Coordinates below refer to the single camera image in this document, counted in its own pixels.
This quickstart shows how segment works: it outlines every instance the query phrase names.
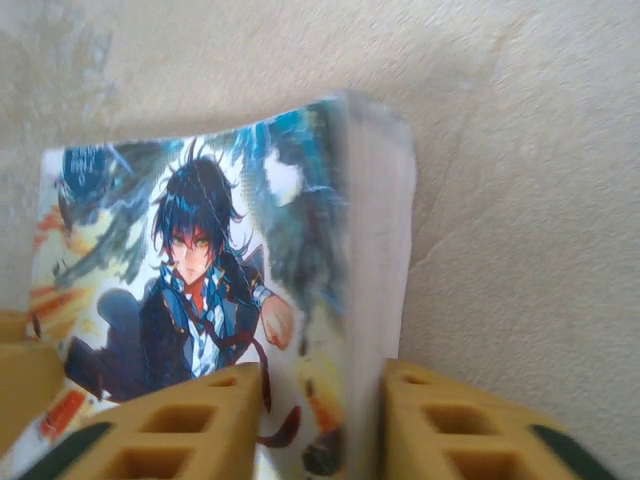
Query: character's face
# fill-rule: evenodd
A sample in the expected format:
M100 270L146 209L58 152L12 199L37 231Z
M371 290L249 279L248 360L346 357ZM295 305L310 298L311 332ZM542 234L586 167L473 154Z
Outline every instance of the character's face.
M211 250L209 239L196 228L190 236L174 232L171 258L182 279L187 285L191 285L209 269L215 254Z

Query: fist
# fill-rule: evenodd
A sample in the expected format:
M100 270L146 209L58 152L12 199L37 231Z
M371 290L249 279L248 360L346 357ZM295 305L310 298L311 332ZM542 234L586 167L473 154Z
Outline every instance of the fist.
M262 304L260 318L267 342L280 350L286 349L293 334L293 309L289 304L272 295Z

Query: yellow plastic piece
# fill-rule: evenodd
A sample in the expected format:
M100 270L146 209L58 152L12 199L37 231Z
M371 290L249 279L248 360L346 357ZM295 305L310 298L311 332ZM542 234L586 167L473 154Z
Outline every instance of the yellow plastic piece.
M0 343L21 342L25 339L27 314L15 310L0 310Z
M86 425L114 425L59 480L251 480L260 367L241 364L126 402Z
M0 455L49 406L64 370L49 344L24 341L27 316L0 311Z
M412 363L383 374L385 480L578 480L527 427L550 418Z

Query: book cover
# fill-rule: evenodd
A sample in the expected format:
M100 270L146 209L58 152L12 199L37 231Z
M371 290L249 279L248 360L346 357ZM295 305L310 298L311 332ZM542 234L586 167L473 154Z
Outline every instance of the book cover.
M67 385L5 467L87 415L252 361L256 478L343 478L341 108L44 154L28 334L58 348Z

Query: dark blue hair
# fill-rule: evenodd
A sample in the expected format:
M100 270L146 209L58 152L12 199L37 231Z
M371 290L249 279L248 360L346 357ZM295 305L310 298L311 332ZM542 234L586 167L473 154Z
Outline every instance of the dark blue hair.
M176 170L164 194L158 200L158 211L153 225L153 239L162 236L162 248L171 258L171 243L175 233L191 236L196 228L209 241L210 253L222 247L234 251L229 242L231 221L239 221L231 202L231 183L225 177L218 161L209 155L194 158L195 141L187 153L186 163Z

